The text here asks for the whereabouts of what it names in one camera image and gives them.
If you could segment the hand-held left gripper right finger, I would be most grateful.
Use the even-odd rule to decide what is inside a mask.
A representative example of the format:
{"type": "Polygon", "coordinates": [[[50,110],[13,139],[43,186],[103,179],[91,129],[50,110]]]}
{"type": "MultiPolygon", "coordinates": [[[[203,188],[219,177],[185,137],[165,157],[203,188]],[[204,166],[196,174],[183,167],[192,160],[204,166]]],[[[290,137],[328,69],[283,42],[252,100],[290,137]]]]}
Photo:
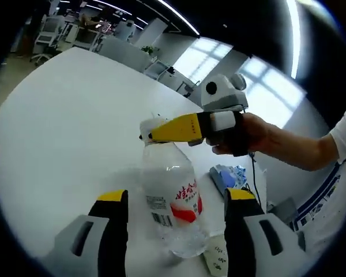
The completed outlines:
{"type": "Polygon", "coordinates": [[[228,276],[302,276],[306,253],[298,236],[274,214],[263,212],[249,191],[227,188],[224,239],[228,276]]]}

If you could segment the person's right hand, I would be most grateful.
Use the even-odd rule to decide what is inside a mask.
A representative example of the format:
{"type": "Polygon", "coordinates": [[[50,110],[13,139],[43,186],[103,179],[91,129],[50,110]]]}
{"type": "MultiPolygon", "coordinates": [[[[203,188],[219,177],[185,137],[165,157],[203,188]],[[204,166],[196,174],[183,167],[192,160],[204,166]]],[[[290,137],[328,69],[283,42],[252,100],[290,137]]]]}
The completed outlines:
{"type": "Polygon", "coordinates": [[[206,139],[206,143],[212,146],[212,151],[218,155],[247,154],[250,152],[261,152],[272,154],[274,144],[271,138],[271,128],[273,125],[265,122],[262,118],[252,113],[244,113],[240,121],[241,132],[232,135],[217,133],[211,138],[206,139]],[[241,140],[245,140],[246,146],[241,150],[233,151],[234,145],[241,140]]]}

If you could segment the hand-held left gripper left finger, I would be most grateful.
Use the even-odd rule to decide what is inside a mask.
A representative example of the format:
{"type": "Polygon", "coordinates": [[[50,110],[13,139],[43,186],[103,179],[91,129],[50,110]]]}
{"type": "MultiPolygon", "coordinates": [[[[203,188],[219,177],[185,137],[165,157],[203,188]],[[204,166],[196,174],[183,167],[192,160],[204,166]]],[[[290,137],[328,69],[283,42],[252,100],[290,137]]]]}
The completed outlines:
{"type": "Polygon", "coordinates": [[[55,236],[54,276],[126,276],[128,199],[126,189],[99,196],[55,236]]]}

